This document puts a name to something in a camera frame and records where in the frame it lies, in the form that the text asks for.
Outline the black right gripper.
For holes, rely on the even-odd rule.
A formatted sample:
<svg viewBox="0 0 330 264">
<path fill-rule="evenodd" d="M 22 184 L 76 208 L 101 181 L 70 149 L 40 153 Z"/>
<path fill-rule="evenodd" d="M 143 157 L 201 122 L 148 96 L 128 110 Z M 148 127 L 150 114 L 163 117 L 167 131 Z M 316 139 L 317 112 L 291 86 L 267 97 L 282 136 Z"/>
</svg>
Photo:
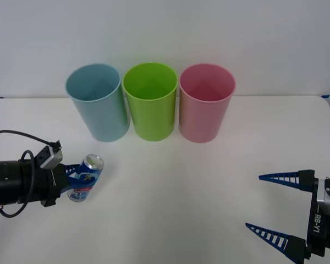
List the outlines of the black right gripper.
<svg viewBox="0 0 330 264">
<path fill-rule="evenodd" d="M 315 182 L 314 170 L 299 170 L 260 175 L 259 180 L 288 186 L 301 191 L 312 192 Z M 257 225 L 245 223 L 245 226 L 277 249 L 293 263 L 303 264 L 312 254 L 324 257 L 325 249 L 330 249 L 330 216 L 326 215 L 317 202 L 311 203 L 306 241 L 293 235 L 280 233 Z"/>
</svg>

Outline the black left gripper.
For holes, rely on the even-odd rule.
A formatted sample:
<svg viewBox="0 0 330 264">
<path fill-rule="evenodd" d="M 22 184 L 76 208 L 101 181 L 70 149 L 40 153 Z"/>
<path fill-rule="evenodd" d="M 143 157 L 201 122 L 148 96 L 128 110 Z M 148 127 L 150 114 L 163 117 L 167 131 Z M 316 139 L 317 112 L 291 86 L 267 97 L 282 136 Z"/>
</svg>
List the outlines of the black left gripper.
<svg viewBox="0 0 330 264">
<path fill-rule="evenodd" d="M 42 195 L 41 205 L 50 207 L 56 204 L 56 199 L 61 193 L 71 189 L 85 189 L 93 187 L 97 182 L 98 175 L 95 173 L 81 173 L 78 178 L 70 175 L 76 173 L 79 164 L 59 164 L 54 169 L 43 169 L 46 176 L 45 193 Z"/>
</svg>

